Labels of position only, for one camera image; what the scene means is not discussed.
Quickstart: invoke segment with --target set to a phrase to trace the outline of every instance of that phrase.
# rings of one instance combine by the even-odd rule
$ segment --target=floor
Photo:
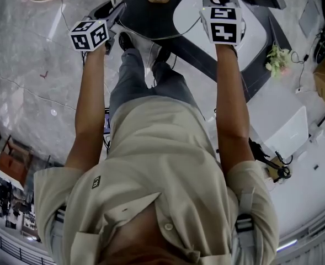
[[[51,155],[53,160],[65,162],[74,141],[74,115],[82,75],[81,54],[72,50],[68,28],[105,1],[54,0],[33,3],[0,0],[0,130],[3,137],[12,134],[17,140],[31,146],[39,157]],[[285,1],[285,10],[273,9],[272,12],[293,50],[302,59],[310,51],[323,20],[318,21],[307,39],[298,25],[307,0]],[[320,11],[320,0],[315,2]],[[147,64],[152,43],[136,38],[135,44],[142,53],[144,64]],[[106,57],[107,107],[110,92],[118,81],[121,54],[122,50],[116,42],[111,55]],[[310,58],[301,78],[304,92],[297,94],[307,107],[309,124],[320,120],[325,114],[325,105],[315,92],[314,67],[315,63]],[[216,147],[216,83],[180,58],[177,58],[175,70],[185,76]],[[301,70],[302,65],[293,64],[289,74],[279,81],[295,91],[299,86]],[[148,70],[146,73],[150,86],[152,76]]]

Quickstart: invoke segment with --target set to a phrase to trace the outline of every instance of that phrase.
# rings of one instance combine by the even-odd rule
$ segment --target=backpack strap
[[[253,247],[255,245],[254,221],[251,216],[253,194],[254,188],[244,189],[239,201],[239,216],[236,220],[236,231],[241,248]]]

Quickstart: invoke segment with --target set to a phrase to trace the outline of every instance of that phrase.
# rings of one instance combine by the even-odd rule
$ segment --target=black shoe
[[[153,63],[153,66],[159,62],[166,62],[170,57],[170,55],[171,55],[171,51],[162,47],[157,55],[155,62]]]
[[[119,46],[123,49],[123,51],[128,50],[129,48],[135,48],[128,33],[120,33],[118,38]]]

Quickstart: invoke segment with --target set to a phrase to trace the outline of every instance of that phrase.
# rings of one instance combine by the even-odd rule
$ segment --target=person
[[[184,77],[166,63],[171,53],[160,49],[152,66],[157,85],[148,88],[129,34],[121,33],[119,44],[124,53],[110,96],[107,158],[99,163],[102,46],[87,56],[65,166],[35,173],[36,223],[49,254],[58,265],[231,264],[235,224],[245,214],[239,201],[249,194],[257,260],[270,264],[278,222],[248,144],[235,50],[216,45],[220,167]]]

